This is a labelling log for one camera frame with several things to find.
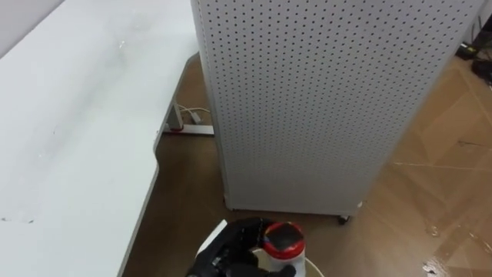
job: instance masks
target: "red cap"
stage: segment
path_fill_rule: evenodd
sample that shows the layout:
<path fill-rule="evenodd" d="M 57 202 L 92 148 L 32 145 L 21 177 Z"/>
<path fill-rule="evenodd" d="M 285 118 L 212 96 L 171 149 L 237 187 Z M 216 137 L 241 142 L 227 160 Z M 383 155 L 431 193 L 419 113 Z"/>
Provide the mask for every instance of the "red cap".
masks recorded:
<path fill-rule="evenodd" d="M 292 259 L 304 251 L 301 228 L 292 222 L 276 222 L 264 233 L 263 249 L 276 259 Z"/>

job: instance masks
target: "wooden floor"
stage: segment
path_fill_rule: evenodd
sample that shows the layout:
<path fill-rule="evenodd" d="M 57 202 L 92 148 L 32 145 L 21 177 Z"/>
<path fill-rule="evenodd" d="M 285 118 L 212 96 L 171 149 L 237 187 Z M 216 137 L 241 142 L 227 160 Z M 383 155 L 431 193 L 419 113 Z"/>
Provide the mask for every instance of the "wooden floor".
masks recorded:
<path fill-rule="evenodd" d="M 458 59 L 446 67 L 343 227 L 329 216 L 228 211 L 213 139 L 165 135 L 124 277 L 184 276 L 221 219 L 249 215 L 299 222 L 307 256 L 327 277 L 492 276 L 492 92 L 469 67 Z M 199 62 L 186 71 L 178 101 L 207 106 Z"/>

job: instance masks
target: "white pegboard panel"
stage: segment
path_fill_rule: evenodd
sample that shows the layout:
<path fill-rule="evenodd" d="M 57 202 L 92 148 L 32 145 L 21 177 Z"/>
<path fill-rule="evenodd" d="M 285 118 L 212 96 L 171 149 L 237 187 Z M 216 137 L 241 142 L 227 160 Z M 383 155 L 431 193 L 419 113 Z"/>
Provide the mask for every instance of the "white pegboard panel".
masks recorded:
<path fill-rule="evenodd" d="M 192 5 L 228 206 L 351 215 L 481 2 Z"/>

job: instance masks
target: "white desk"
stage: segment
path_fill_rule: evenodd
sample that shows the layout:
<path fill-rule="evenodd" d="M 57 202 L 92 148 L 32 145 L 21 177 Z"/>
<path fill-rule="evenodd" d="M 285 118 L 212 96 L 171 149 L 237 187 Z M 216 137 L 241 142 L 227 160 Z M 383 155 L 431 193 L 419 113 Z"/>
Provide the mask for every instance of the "white desk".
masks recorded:
<path fill-rule="evenodd" d="M 188 0 L 66 0 L 0 59 L 0 276 L 121 274 L 197 51 Z"/>

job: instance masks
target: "bottle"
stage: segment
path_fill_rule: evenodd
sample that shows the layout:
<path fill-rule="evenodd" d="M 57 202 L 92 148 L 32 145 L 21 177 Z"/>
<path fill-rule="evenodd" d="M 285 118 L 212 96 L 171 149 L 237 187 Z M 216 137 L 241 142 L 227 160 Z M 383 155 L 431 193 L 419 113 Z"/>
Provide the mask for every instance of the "bottle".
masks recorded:
<path fill-rule="evenodd" d="M 268 254 L 272 271 L 293 265 L 295 277 L 306 276 L 305 244 L 301 228 L 292 222 L 276 222 L 264 233 L 264 251 Z"/>

